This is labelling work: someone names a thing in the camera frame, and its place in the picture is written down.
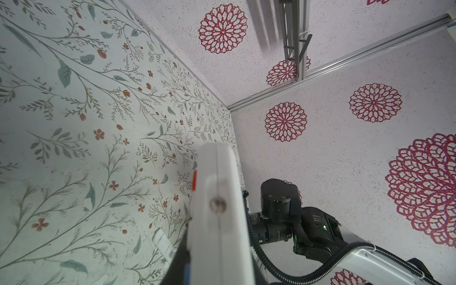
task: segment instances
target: orange flower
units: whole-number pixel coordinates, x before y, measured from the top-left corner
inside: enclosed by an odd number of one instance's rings
[[[95,138],[97,140],[104,139],[104,132],[102,132],[101,129],[94,130],[93,133],[95,134]]]
[[[98,54],[99,54],[102,58],[104,58],[104,59],[107,58],[106,53],[104,53],[104,51],[103,51],[102,49],[99,49],[99,50],[98,50]]]
[[[113,191],[115,191],[115,189],[116,189],[117,187],[119,187],[119,185],[116,184],[115,181],[112,181],[112,184],[111,184],[109,187],[112,188]]]
[[[38,223],[33,224],[31,227],[36,228],[36,231],[40,232],[43,230],[43,228],[49,226],[49,223],[43,223],[43,222],[44,222],[44,218],[39,218]]]

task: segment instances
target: floral wallpaper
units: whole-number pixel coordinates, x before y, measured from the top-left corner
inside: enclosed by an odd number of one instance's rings
[[[0,279],[159,284],[229,111],[117,0],[0,0]]]

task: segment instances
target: wall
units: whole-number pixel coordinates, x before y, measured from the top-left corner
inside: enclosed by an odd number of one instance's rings
[[[251,210],[260,210],[263,181],[293,182],[304,206],[453,284],[455,75],[456,43],[441,31],[233,113]],[[296,106],[274,109],[286,102]],[[276,129],[284,121],[290,134]],[[294,255],[291,242],[264,248],[291,275],[319,266]],[[319,284],[350,284],[333,277]]]
[[[230,113],[117,0],[5,3],[1,283],[158,284]]]

